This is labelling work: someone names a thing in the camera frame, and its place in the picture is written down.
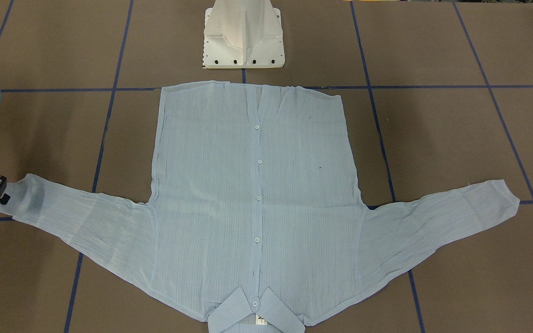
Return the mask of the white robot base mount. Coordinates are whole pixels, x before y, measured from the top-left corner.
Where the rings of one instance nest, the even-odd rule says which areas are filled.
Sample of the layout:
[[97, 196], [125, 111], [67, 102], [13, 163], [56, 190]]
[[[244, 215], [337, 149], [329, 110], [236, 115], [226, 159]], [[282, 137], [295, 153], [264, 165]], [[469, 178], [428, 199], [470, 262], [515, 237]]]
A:
[[270, 0], [216, 0], [205, 10], [205, 69], [285, 65], [281, 11]]

